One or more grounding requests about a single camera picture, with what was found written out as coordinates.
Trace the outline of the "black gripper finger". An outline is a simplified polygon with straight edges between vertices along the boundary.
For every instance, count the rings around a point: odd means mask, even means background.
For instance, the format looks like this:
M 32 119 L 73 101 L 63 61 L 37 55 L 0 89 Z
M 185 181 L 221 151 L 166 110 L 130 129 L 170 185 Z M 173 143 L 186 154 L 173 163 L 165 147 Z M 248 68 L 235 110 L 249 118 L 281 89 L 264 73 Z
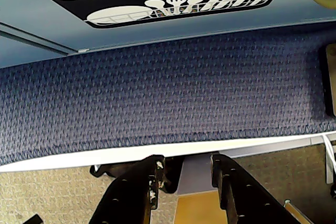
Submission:
M 112 181 L 90 223 L 149 223 L 164 181 L 165 157 L 151 155 Z
M 235 160 L 212 155 L 212 186 L 228 223 L 306 223 L 306 216 L 289 201 L 282 205 Z

